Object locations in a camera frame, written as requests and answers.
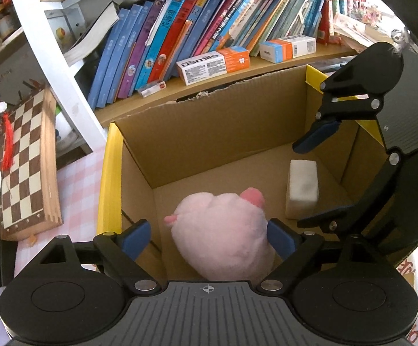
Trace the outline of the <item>row of upright books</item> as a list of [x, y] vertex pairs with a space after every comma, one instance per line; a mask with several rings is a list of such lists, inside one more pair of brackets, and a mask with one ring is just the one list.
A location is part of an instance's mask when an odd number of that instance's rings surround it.
[[314, 37], [324, 0], [138, 0], [109, 4], [65, 53], [69, 65], [103, 47], [88, 104], [93, 109], [138, 94], [148, 97], [180, 77], [176, 63], [293, 35]]

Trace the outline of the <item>stack of papers and books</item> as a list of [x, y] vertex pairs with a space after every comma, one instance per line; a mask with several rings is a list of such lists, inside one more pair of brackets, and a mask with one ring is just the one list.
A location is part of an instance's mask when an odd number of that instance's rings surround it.
[[390, 34], [380, 30], [381, 12], [374, 7], [355, 10], [356, 15], [336, 13], [332, 26], [334, 33], [348, 47], [362, 52], [376, 42], [393, 44]]

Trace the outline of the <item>white rectangular sponge block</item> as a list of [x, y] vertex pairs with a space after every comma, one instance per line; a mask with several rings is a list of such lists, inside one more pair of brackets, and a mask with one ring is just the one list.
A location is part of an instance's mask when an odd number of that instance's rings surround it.
[[311, 216], [317, 206], [318, 199], [317, 163], [312, 160], [291, 160], [285, 201], [285, 217], [287, 219], [303, 219]]

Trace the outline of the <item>wooden chessboard box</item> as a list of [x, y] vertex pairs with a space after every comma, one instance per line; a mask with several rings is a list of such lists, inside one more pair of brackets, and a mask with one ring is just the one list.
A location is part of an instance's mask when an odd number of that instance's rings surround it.
[[12, 159], [2, 171], [0, 237], [19, 241], [63, 223], [56, 179], [56, 100], [49, 88], [7, 118]]

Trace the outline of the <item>yellow cardboard box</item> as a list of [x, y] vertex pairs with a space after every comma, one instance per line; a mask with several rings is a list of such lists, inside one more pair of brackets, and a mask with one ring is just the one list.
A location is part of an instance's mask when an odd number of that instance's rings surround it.
[[150, 222], [151, 245], [138, 264], [166, 280], [198, 280], [164, 225], [196, 192], [259, 189], [270, 218], [285, 219], [292, 143], [321, 105], [324, 74], [298, 66], [242, 80], [186, 101], [131, 112], [109, 126], [97, 230], [120, 233]]

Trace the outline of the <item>red tassel ornament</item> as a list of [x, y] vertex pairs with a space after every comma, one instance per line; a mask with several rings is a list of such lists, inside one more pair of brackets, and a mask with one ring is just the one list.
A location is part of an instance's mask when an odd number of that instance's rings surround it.
[[12, 165], [13, 158], [13, 146], [14, 146], [14, 129], [10, 122], [10, 114], [7, 111], [7, 103], [0, 101], [0, 114], [3, 119], [4, 128], [4, 146], [3, 146], [3, 157], [1, 160], [1, 170], [9, 170]]

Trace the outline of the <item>pink plush toy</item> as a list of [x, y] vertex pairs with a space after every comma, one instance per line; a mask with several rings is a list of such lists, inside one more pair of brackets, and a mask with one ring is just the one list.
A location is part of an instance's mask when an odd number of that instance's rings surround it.
[[203, 278], [256, 284], [275, 260], [264, 203], [254, 187], [240, 194], [199, 192], [185, 197], [164, 224], [180, 255]]

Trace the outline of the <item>white orange medicine box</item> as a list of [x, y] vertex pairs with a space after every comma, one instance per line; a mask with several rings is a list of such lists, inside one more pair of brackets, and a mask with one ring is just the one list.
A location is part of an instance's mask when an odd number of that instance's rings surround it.
[[234, 46], [193, 56], [176, 63], [178, 74], [186, 86], [250, 67], [249, 51]]

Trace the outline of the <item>orange white carton box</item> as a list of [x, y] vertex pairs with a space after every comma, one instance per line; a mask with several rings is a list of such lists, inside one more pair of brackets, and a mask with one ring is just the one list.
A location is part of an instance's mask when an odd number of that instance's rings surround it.
[[316, 39], [302, 34], [260, 44], [260, 58], [274, 64], [313, 53], [316, 53]]

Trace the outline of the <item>pink checkered tablecloth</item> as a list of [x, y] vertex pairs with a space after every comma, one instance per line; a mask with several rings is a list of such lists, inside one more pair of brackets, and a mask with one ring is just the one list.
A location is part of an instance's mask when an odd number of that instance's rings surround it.
[[[103, 156], [102, 152], [87, 155], [57, 172], [64, 223], [39, 234], [35, 245], [27, 241], [19, 243], [15, 263], [17, 272], [56, 235], [67, 234], [74, 241], [93, 239], [97, 227]], [[151, 264], [153, 272], [160, 277], [196, 275], [181, 259], [169, 230], [163, 224], [164, 216], [171, 214], [184, 197], [196, 192], [219, 195], [255, 187], [264, 195], [267, 216], [284, 220], [290, 162], [297, 157], [290, 145], [284, 145], [155, 189], [143, 190], [148, 210], [134, 211], [130, 217], [133, 220], [151, 219], [155, 223], [153, 228], [158, 232], [156, 244], [160, 250], [145, 252], [139, 260]], [[418, 294], [418, 247], [400, 263], [399, 270], [403, 275], [414, 277]], [[408, 339], [418, 345], [418, 317]]]

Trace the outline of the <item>white bookshelf unit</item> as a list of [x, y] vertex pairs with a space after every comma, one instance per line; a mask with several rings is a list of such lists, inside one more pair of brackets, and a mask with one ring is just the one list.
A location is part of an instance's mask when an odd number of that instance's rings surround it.
[[167, 83], [164, 90], [154, 95], [146, 98], [133, 95], [95, 112], [88, 106], [83, 91], [88, 85], [81, 77], [92, 68], [96, 56], [89, 55], [77, 63], [67, 64], [50, 26], [50, 19], [65, 17], [73, 34], [79, 36], [89, 25], [85, 19], [85, 13], [91, 10], [92, 16], [97, 17], [112, 1], [123, 2], [124, 0], [12, 0], [39, 67], [52, 88], [66, 119], [77, 130], [80, 139], [85, 144], [86, 151], [96, 152], [103, 148], [107, 141], [109, 123], [134, 111], [277, 70], [356, 55], [354, 49], [345, 45], [317, 45], [316, 53], [280, 64], [272, 64], [256, 57], [252, 59], [248, 69], [224, 74], [191, 86], [186, 86], [182, 80], [175, 78]]

